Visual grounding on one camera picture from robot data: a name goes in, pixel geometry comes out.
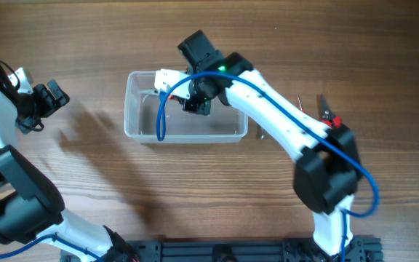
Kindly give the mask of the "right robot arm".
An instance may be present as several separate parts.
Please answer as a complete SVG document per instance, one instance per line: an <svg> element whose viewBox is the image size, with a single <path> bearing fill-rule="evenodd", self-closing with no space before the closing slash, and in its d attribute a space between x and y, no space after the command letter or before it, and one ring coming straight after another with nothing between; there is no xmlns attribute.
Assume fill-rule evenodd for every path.
<svg viewBox="0 0 419 262"><path fill-rule="evenodd" d="M251 62L237 52L224 56L202 31L182 41L179 51L197 74L187 84L184 111L208 116L215 98L255 120L295 163L293 187L313 213L313 239L328 256L345 259L353 239L351 208L361 175L352 161L358 152L351 131L319 122L275 91Z"/></svg>

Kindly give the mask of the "black red handled screwdriver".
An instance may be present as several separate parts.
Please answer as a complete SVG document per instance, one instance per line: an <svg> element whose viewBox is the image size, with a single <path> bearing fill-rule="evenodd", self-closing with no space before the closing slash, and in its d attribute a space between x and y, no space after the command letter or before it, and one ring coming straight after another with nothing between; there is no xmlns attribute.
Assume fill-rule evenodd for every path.
<svg viewBox="0 0 419 262"><path fill-rule="evenodd" d="M303 104L301 102L300 96L297 96L297 102L298 102L298 108L300 109L300 111L305 113L305 110L303 108Z"/></svg>

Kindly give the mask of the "clear plastic container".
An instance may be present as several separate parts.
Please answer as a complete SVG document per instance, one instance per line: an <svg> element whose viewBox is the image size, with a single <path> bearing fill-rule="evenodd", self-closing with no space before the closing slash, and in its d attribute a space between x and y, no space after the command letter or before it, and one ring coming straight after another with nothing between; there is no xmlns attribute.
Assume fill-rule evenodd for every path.
<svg viewBox="0 0 419 262"><path fill-rule="evenodd" d="M160 105L154 93L153 71L134 71L128 76L124 101L124 132L136 142L158 143L156 116ZM248 132L248 116L235 108L211 101L210 115L183 111L175 100L166 107L163 143L238 143Z"/></svg>

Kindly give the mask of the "red handled snips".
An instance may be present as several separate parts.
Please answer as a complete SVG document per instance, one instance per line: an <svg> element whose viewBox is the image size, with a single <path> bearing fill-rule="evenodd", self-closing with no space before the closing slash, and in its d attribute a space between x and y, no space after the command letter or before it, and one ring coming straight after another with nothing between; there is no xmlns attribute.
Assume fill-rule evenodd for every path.
<svg viewBox="0 0 419 262"><path fill-rule="evenodd" d="M331 111L325 96L320 95L319 99L321 121L331 128L339 128L342 125L342 119Z"/></svg>

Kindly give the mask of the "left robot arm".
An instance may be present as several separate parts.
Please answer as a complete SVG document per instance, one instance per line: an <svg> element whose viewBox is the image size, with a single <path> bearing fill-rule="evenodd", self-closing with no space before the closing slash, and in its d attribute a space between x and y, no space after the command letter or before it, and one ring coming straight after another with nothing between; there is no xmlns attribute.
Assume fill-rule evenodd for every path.
<svg viewBox="0 0 419 262"><path fill-rule="evenodd" d="M17 132L41 132L42 119L69 100L56 81L34 85L23 69L0 60L0 243L22 244L0 259L44 243L80 261L139 261L116 232L66 209L54 183L17 150Z"/></svg>

